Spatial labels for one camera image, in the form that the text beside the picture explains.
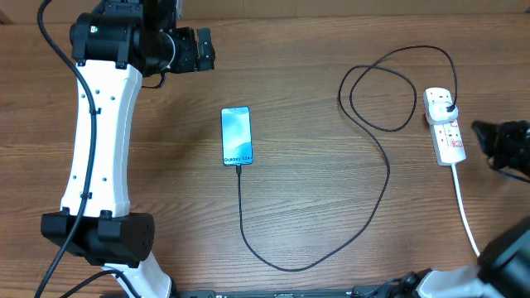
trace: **wall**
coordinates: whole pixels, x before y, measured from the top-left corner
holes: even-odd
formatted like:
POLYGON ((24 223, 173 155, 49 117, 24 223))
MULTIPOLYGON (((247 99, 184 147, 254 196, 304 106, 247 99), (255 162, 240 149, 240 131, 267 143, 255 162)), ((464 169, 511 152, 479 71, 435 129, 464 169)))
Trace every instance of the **wall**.
MULTIPOLYGON (((71 23, 99 0, 55 0, 45 22, 71 23)), ((1 0, 0 17, 35 23, 41 0, 1 0)), ((525 12, 530 0, 184 0, 184 18, 332 17, 525 12)))

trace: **smartphone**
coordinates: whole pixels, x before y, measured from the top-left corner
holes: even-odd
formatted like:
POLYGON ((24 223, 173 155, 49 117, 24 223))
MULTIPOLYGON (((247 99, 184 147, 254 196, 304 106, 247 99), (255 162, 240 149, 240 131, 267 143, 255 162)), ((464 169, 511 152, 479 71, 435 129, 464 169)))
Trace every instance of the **smartphone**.
POLYGON ((250 109, 248 107, 223 108, 223 163, 225 166, 253 163, 250 109))

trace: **white power strip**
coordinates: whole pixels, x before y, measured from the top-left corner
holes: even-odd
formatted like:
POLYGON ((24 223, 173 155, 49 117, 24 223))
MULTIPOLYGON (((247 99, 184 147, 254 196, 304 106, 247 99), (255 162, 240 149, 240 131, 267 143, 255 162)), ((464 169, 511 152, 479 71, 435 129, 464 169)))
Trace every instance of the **white power strip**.
POLYGON ((432 124, 433 121, 430 119, 432 118, 430 111, 438 109, 440 106, 445 107, 450 101, 451 93, 443 88, 429 88, 423 93, 423 103, 425 104, 426 118, 431 129, 432 144, 434 145, 436 160, 438 161, 438 165, 450 166, 452 169, 456 199, 462 223, 464 224, 465 232, 470 240, 471 247, 478 257, 480 251, 477 248, 473 233, 471 232, 471 228, 465 216, 464 203, 462 202, 462 194, 460 193, 460 182, 458 181, 458 175, 456 172, 456 164, 465 160, 464 143, 462 142, 458 122, 456 121, 454 114, 443 115, 443 113, 439 113, 436 116, 436 122, 439 124, 432 124))
MULTIPOLYGON (((429 88, 423 93, 423 103, 427 112, 429 107, 445 104, 448 100, 451 101, 451 93, 443 88, 429 88)), ((450 166, 465 160, 464 143, 456 119, 448 119, 442 124, 429 123, 429 127, 438 165, 450 166)))

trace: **brown background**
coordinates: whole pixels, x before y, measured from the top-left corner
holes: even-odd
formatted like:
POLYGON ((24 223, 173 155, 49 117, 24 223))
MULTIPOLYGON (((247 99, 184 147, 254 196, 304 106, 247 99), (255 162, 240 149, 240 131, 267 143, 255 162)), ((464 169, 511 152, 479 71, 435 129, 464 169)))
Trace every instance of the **brown background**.
MULTIPOLYGON (((360 229, 385 174, 373 142, 339 112, 339 82, 352 65, 401 46, 440 46, 455 60, 468 155, 458 169, 479 248, 530 213, 528 186, 490 171, 470 130, 475 119, 528 118, 528 15, 181 25, 211 27, 217 67, 170 75, 163 89, 140 93, 128 184, 132 211, 154 215, 153 251, 182 290, 348 288, 474 261, 451 171, 436 164, 421 102, 401 132, 374 131, 392 176, 374 221, 344 251, 307 272, 282 273, 252 256, 239 235, 236 175, 221 161, 220 109, 252 110, 256 161, 243 170, 249 242, 278 265, 305 266, 360 229)), ((70 26, 48 28, 69 54, 70 26)), ((39 223, 41 214, 58 210, 68 180, 76 84, 36 26, 0 26, 0 36, 0 296, 28 297, 58 249, 40 235, 39 223)), ((451 68, 434 51, 403 52, 385 65, 409 76, 420 93, 453 88, 451 68)), ((369 74, 355 92, 359 111, 384 127, 402 123, 412 106, 410 87, 390 74, 369 74)), ((57 297, 97 270, 66 256, 47 295, 57 297)), ((116 289, 102 278, 79 297, 116 289)))
MULTIPOLYGON (((2 0, 0 12, 16 24, 36 22, 42 0, 2 0)), ((72 23, 99 0, 55 0, 45 22, 72 23)), ((530 0, 184 0, 184 18, 338 17, 410 14, 521 13, 530 0)))

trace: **white cord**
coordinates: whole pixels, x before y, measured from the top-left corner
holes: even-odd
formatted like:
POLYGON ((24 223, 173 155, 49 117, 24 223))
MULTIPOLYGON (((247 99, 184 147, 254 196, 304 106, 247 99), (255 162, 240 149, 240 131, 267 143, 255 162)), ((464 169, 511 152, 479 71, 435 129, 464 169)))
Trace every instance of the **white cord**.
POLYGON ((470 226, 467 223, 467 218, 465 217, 464 203, 462 203, 462 194, 460 193, 460 183, 458 182, 458 175, 456 174, 456 164, 451 164, 450 168, 453 171, 453 181, 455 182, 456 200, 458 201, 458 209, 460 210, 460 216, 462 217, 462 223, 464 224, 467 237, 470 239, 471 247, 473 247, 473 251, 478 257, 480 256, 480 251, 477 248, 477 244, 475 243, 475 239, 473 238, 473 234, 471 233, 470 226))

